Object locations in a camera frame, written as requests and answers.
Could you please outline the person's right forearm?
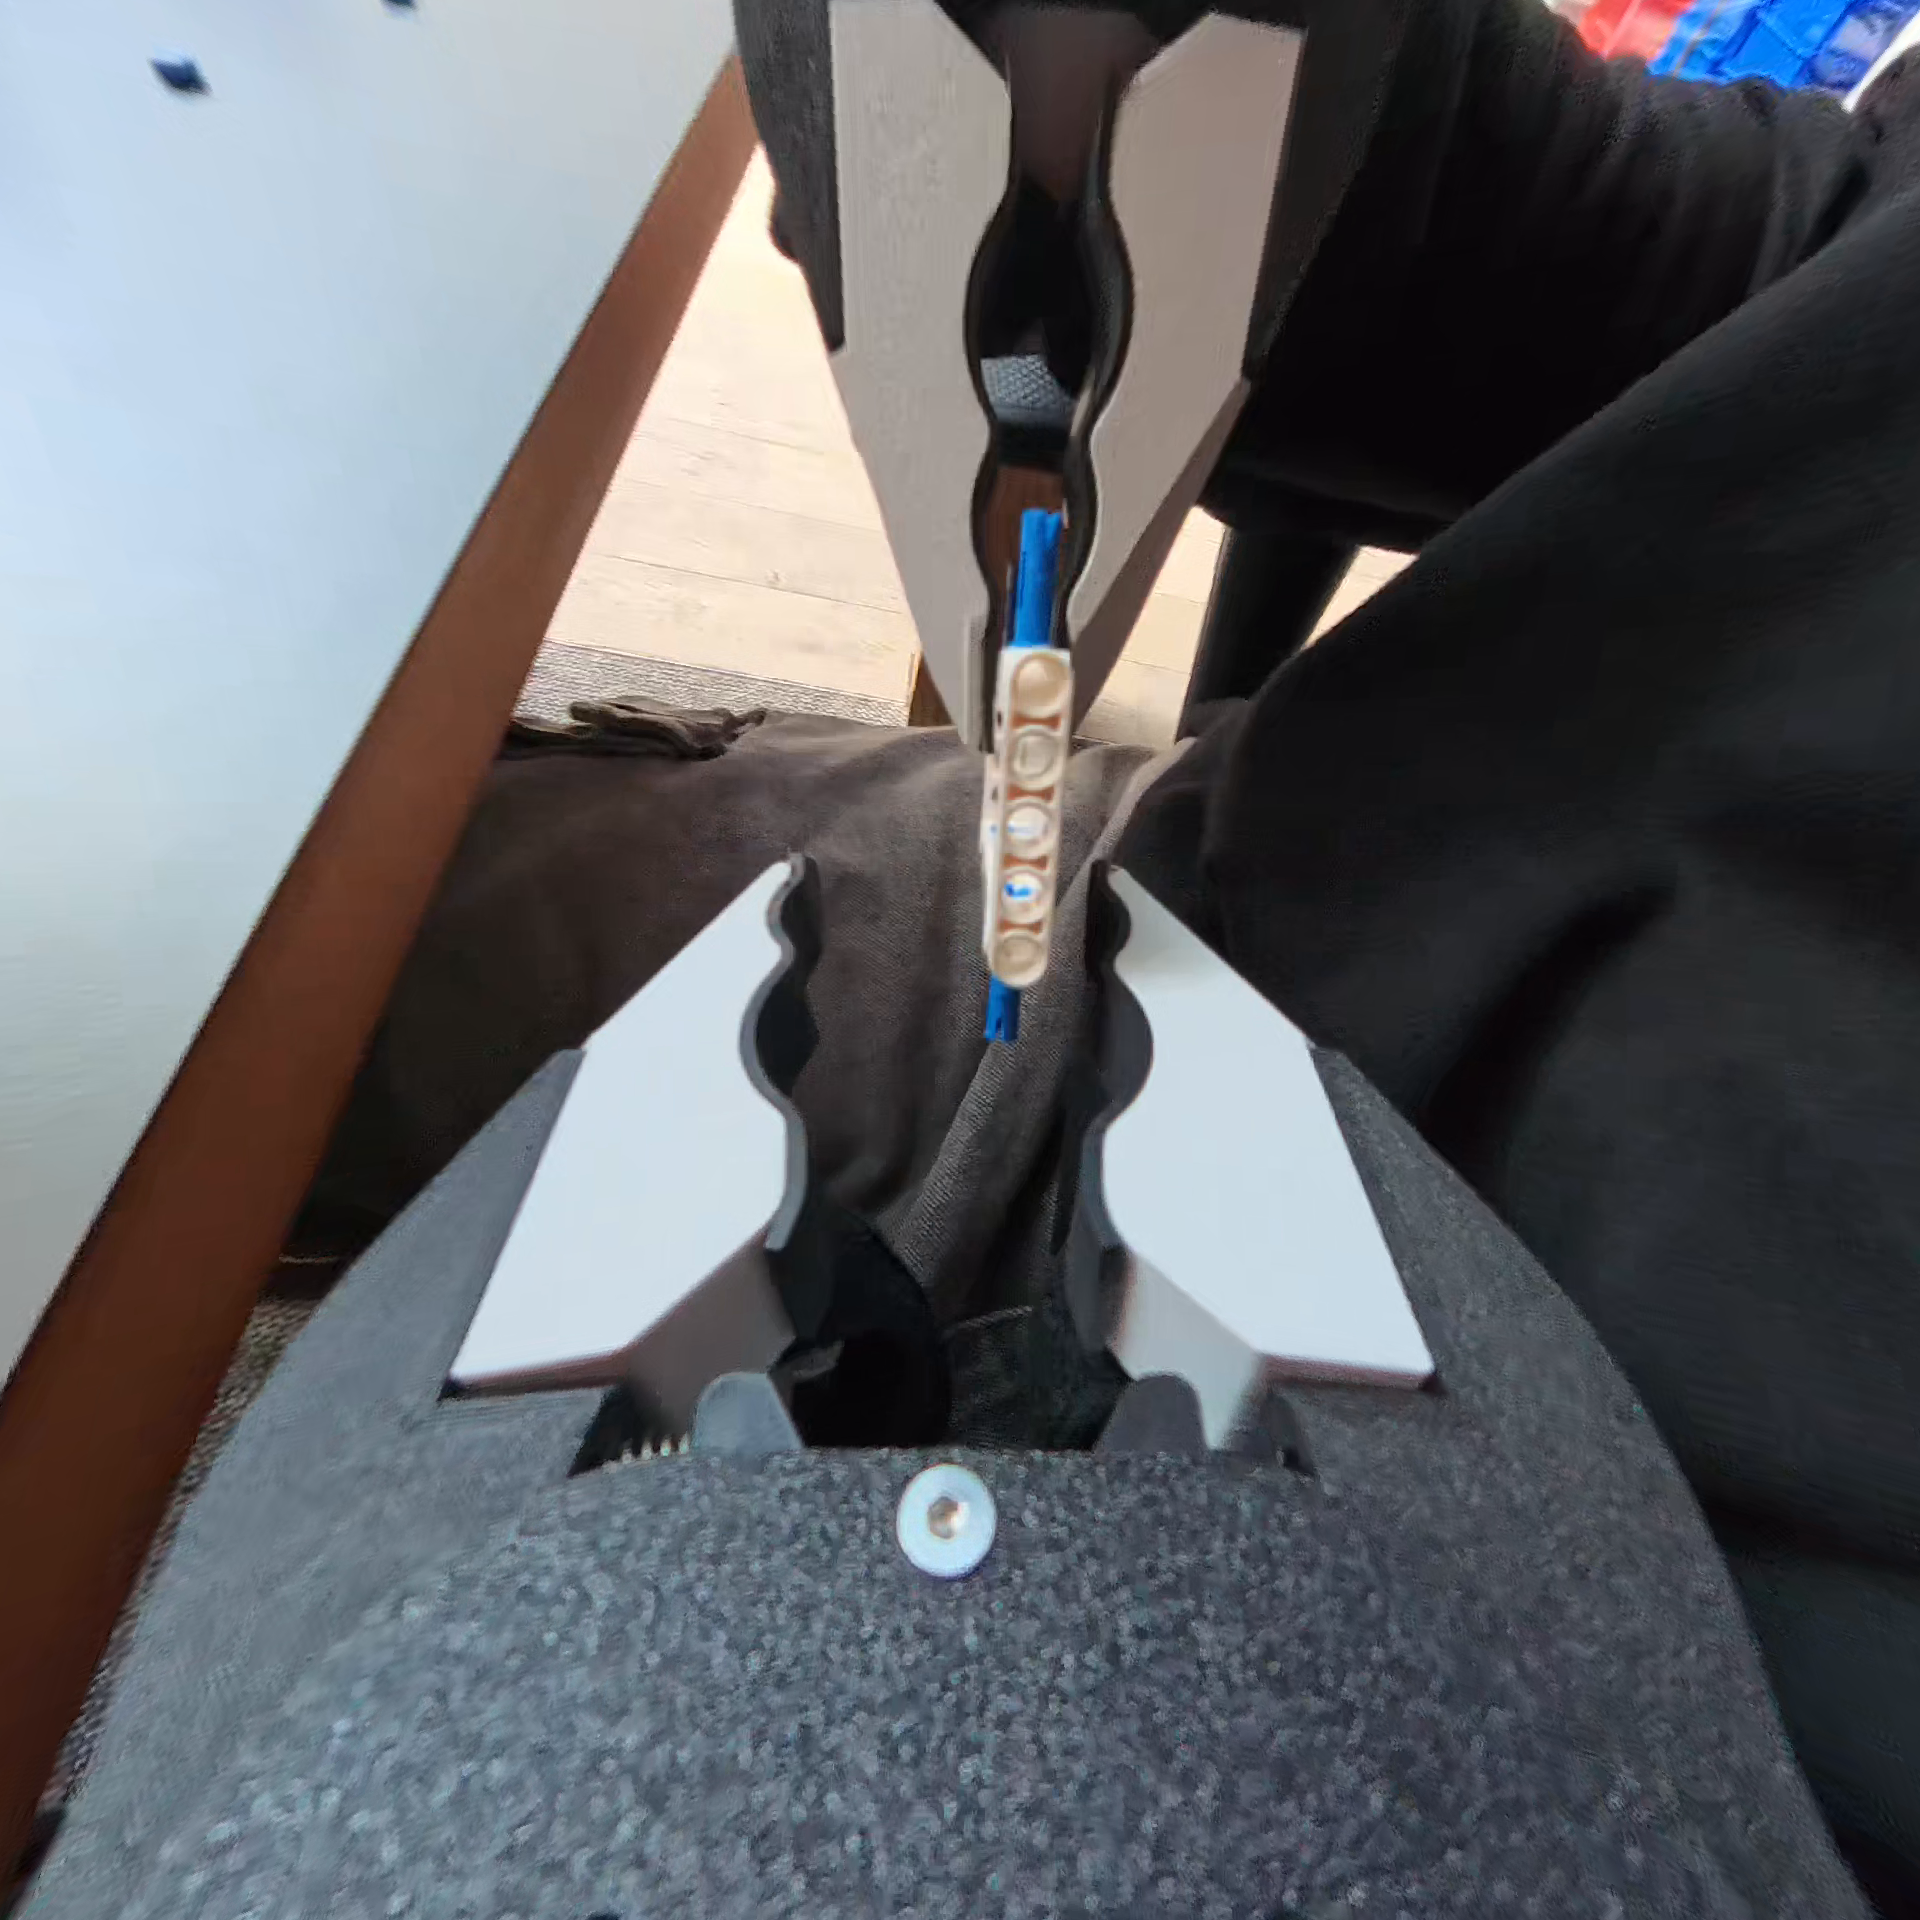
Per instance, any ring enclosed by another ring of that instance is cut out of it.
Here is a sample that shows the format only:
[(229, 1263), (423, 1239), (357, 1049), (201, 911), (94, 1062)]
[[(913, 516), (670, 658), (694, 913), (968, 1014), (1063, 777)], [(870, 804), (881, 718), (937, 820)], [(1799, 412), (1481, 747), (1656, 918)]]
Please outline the person's right forearm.
[(1415, 4), (1230, 462), (1453, 521), (1823, 249), (1889, 163), (1897, 87), (1663, 81), (1541, 4)]

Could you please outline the dark fabric chair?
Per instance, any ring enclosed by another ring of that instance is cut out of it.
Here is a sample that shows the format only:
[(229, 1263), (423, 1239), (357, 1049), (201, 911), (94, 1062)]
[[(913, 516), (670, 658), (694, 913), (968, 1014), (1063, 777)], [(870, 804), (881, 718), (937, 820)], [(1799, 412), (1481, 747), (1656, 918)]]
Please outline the dark fabric chair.
[[(736, 54), (775, 178), (775, 240), (803, 270), (828, 354), (843, 339), (829, 4), (734, 4)], [(1013, 513), (999, 495), (999, 476), (1003, 470), (1016, 479), (1055, 472), (1064, 499), (1064, 443), (1088, 375), (1092, 330), (1077, 201), (1107, 87), (1199, 17), (1247, 17), (1308, 38), (1255, 294), (1245, 358), (1255, 387), (1312, 255), (1352, 185), (1380, 114), (1388, 70), (1400, 48), (1407, 4), (939, 7), (997, 64), (1015, 111), (1015, 196), (976, 281), (977, 375), (993, 424), (991, 481), (976, 523), (993, 599), (993, 673), (1008, 592), (1000, 545), (1016, 543), (1000, 530)], [(1195, 708), (1253, 692), (1269, 666), (1300, 650), (1355, 553), (1385, 539), (1340, 532), (1326, 511), (1308, 505), (1304, 495), (1231, 465), (1235, 425), (1190, 507), (1211, 513), (1228, 536), (1183, 698), (1181, 734), (1190, 731)]]

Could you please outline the grey rug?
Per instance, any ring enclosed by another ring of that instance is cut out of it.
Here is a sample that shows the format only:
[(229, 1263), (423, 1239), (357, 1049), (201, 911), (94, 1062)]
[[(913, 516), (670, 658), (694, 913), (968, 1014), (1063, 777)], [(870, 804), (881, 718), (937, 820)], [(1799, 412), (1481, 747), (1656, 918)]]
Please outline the grey rug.
[(576, 705), (638, 698), (668, 708), (803, 713), (875, 730), (904, 730), (907, 698), (821, 689), (765, 680), (732, 667), (630, 656), (604, 648), (548, 640), (519, 690), (513, 718), (567, 722)]

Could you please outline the person's dark grey trousers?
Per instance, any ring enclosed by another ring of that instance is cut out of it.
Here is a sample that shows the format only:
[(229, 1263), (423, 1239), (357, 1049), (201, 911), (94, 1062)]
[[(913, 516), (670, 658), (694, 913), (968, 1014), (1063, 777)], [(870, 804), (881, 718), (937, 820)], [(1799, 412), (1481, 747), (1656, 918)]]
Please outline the person's dark grey trousers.
[(1073, 756), (1060, 945), (1020, 1039), (985, 1043), (981, 801), (949, 731), (773, 713), (720, 753), (513, 730), (403, 963), (292, 1231), (337, 1274), (561, 1049), (588, 1043), (760, 874), (819, 874), (789, 1090), (806, 1129), (805, 1260), (832, 1272), (829, 1444), (1086, 1449), (1119, 1367), (1071, 1328), (1063, 1256), (1095, 1110), (1088, 867), (1115, 857), (1160, 760)]

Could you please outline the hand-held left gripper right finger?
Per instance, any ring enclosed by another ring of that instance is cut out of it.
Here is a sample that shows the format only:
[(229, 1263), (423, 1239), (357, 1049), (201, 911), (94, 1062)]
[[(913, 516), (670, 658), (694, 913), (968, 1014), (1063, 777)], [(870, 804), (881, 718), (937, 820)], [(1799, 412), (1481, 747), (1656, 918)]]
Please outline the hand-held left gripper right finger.
[(1118, 867), (1088, 891), (1091, 1039), (1063, 1168), (1083, 1354), (1167, 1376), (1208, 1444), (1283, 1383), (1436, 1361), (1304, 1034)]

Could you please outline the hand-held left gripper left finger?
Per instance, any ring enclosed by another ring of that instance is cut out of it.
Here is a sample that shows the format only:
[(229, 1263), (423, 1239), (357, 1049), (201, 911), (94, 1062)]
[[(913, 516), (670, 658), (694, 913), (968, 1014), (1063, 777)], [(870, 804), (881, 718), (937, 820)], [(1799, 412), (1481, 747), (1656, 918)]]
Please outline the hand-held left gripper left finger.
[(627, 1386), (687, 1420), (819, 1324), (792, 1248), (821, 946), (821, 876), (790, 855), (588, 1039), (448, 1388)]

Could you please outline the blue storage crate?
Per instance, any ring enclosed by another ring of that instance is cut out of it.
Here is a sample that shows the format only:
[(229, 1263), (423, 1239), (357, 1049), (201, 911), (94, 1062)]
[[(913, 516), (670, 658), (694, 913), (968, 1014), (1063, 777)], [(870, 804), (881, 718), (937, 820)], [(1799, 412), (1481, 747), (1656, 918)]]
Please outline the blue storage crate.
[(1655, 44), (1659, 78), (1852, 95), (1912, 17), (1905, 2), (1693, 2)]

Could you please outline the blue lego axle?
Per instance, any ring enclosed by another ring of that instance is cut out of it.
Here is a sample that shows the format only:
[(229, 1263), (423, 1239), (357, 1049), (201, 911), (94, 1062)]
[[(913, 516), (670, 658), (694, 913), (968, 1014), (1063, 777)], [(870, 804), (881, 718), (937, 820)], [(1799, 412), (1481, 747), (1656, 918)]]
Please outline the blue lego axle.
[[(1053, 643), (1053, 602), (1057, 595), (1063, 521), (1063, 515), (1040, 511), (1029, 511), (1020, 519), (1015, 568), (1003, 596), (999, 655), (1013, 646), (1049, 646), (1053, 650), (1063, 650)], [(1016, 1043), (1021, 996), (1023, 993), (1008, 993), (989, 977), (988, 1014), (983, 1024), (988, 1043)]]

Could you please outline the dark cloth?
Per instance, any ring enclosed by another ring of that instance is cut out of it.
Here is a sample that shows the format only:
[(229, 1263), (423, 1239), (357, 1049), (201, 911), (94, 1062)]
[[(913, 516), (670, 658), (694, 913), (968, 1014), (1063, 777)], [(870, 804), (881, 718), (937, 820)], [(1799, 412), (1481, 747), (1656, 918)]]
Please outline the dark cloth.
[(672, 707), (639, 695), (573, 703), (565, 712), (519, 712), (497, 746), (501, 760), (596, 756), (715, 762), (760, 727), (760, 707)]

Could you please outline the person's black jacket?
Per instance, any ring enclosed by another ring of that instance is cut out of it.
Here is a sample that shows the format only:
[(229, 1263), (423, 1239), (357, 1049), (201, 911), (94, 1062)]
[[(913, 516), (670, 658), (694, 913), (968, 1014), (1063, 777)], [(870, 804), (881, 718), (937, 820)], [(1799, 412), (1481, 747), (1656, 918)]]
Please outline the person's black jacket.
[(1752, 331), (1549, 443), (1123, 839), (1583, 1310), (1915, 1916), (1915, 384)]

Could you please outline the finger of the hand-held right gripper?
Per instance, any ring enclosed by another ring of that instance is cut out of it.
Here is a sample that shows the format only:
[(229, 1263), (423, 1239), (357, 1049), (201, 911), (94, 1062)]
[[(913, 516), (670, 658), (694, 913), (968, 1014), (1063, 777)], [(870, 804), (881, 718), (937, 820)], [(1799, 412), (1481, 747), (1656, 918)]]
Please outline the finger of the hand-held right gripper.
[(829, 4), (843, 339), (829, 353), (926, 671), (976, 753), (991, 731), (977, 516), (993, 424), (976, 281), (1015, 196), (1006, 78), (933, 2)]
[(1247, 398), (1247, 339), (1308, 38), (1199, 17), (1107, 87), (1079, 192), (1092, 330), (1063, 455), (1052, 640), (1103, 690)]

